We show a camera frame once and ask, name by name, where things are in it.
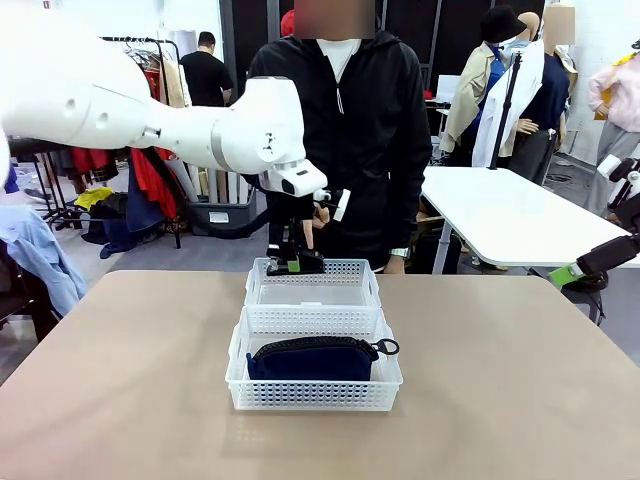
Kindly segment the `mannequin with white coat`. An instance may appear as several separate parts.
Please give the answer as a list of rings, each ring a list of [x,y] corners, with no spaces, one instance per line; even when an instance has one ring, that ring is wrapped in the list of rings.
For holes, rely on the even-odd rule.
[[[485,95],[472,152],[474,167],[489,167],[512,154],[519,119],[542,84],[539,27],[538,14],[517,15],[509,6],[491,9],[481,23],[482,40],[493,48],[504,72],[490,82]]]

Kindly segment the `man in black t-shirt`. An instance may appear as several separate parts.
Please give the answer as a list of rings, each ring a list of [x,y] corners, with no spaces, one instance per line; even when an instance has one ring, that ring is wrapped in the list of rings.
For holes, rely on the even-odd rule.
[[[180,59],[193,106],[226,107],[234,83],[226,65],[214,55],[215,36],[202,31],[197,49]]]

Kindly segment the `person's left forearm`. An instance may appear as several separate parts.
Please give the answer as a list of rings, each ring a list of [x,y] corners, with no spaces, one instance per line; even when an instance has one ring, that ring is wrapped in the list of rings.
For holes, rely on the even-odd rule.
[[[390,251],[406,249],[416,228],[424,171],[430,157],[402,160],[390,172],[386,239]]]

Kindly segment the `grey leaning cardboard tube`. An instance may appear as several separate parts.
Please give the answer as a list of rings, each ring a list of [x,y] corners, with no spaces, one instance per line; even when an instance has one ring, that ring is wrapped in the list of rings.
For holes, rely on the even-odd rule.
[[[182,187],[187,199],[191,202],[191,203],[198,203],[199,202],[199,198],[198,195],[196,193],[196,189],[194,188],[194,185],[191,181],[191,178],[189,176],[187,167],[185,165],[185,163],[178,158],[176,155],[172,154],[169,159],[166,161],[167,165],[169,166],[169,168],[171,169],[171,171],[174,173],[175,177],[177,178],[180,186]]]

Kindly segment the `navy blue zip pouch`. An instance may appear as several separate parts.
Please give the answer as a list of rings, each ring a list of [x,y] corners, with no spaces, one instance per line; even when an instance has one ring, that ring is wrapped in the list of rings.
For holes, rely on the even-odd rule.
[[[371,379],[380,355],[400,351],[393,339],[370,343],[347,336],[301,337],[272,342],[247,353],[247,371],[259,381],[347,381]]]

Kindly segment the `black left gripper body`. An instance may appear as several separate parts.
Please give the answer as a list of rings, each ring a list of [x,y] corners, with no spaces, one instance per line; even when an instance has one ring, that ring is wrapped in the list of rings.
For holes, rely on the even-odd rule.
[[[291,224],[298,230],[297,242],[313,249],[313,200],[310,195],[294,197],[284,193],[269,194],[269,244],[279,245],[284,229]]]

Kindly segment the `person in pink sweater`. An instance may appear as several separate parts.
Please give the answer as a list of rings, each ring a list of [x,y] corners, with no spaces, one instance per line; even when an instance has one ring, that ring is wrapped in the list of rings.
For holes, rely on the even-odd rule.
[[[596,167],[609,156],[620,159],[640,145],[640,39],[633,53],[595,73],[588,82],[588,104],[604,125]]]

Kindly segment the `beige hanging garment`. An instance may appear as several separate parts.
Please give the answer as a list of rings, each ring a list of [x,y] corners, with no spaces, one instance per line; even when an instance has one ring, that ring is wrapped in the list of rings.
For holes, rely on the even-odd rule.
[[[178,63],[164,59],[159,73],[160,102],[175,108],[191,105],[191,98],[184,77],[184,70]]]

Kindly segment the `dark clothes pile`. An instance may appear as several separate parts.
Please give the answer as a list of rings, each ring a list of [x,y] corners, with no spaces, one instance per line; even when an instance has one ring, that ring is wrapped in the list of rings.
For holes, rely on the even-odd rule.
[[[157,227],[131,233],[126,224],[126,207],[127,193],[115,192],[89,210],[91,221],[82,238],[89,243],[102,246],[99,253],[101,259],[130,251],[162,234],[165,220]]]

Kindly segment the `mannequin with beige trench coat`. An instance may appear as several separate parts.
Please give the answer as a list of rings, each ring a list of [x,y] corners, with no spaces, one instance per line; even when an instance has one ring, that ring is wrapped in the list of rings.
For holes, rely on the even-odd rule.
[[[505,47],[526,30],[510,6],[491,8],[480,23],[481,44],[469,55],[440,142],[444,165],[470,167],[486,97],[506,72]]]

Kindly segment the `black stapler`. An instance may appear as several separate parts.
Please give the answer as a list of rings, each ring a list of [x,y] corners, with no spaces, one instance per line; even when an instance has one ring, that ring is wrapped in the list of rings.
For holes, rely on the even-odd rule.
[[[317,252],[312,251],[302,251],[298,253],[299,263],[301,271],[298,274],[289,274],[286,271],[285,266],[285,258],[282,257],[283,267],[281,268],[281,272],[279,274],[268,274],[266,269],[266,274],[268,276],[295,276],[295,275],[316,275],[323,274],[325,272],[325,263],[324,258],[319,255]]]

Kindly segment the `black tripod pole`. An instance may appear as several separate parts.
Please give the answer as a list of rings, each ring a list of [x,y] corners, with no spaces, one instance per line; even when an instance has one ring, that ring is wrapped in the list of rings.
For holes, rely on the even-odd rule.
[[[498,162],[498,158],[499,158],[499,152],[501,150],[501,144],[502,144],[502,139],[504,137],[504,133],[505,133],[505,128],[506,128],[506,124],[507,124],[507,120],[508,120],[508,115],[509,115],[509,111],[511,109],[511,105],[512,105],[512,97],[513,97],[513,92],[515,89],[515,85],[516,85],[516,81],[517,81],[517,77],[519,74],[519,70],[521,67],[521,63],[522,63],[522,52],[518,51],[515,53],[514,59],[513,59],[513,64],[511,67],[511,74],[509,76],[509,80],[508,80],[508,88],[506,90],[506,95],[505,95],[505,99],[503,102],[503,106],[502,106],[502,114],[500,117],[500,123],[499,123],[499,127],[498,127],[498,131],[496,134],[496,140],[494,143],[494,148],[493,148],[493,152],[492,152],[492,157],[491,157],[491,163],[489,165],[489,169],[490,170],[496,170],[497,169],[497,162]]]

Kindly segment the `yellow cloth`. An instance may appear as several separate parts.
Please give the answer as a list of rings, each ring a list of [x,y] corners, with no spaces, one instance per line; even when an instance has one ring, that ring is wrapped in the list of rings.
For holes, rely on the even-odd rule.
[[[100,201],[107,199],[114,193],[110,187],[99,187],[95,189],[85,190],[79,194],[73,205],[85,211],[89,211],[91,207]]]

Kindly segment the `white perforated plastic basket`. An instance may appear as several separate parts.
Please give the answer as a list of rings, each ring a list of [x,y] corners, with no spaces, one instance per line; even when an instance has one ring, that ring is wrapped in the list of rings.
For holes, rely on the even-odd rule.
[[[246,305],[381,306],[376,275],[366,260],[327,259],[322,274],[270,276],[257,258],[246,282]]]
[[[242,309],[228,349],[225,380],[237,410],[389,411],[403,383],[398,357],[384,353],[368,381],[252,380],[248,357],[274,342],[316,336],[374,343],[394,334],[381,308],[249,305]]]

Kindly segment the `white table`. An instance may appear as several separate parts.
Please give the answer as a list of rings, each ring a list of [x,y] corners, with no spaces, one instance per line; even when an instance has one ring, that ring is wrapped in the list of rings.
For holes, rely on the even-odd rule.
[[[428,166],[422,195],[444,219],[433,273],[456,232],[483,261],[563,267],[622,228],[505,169]]]

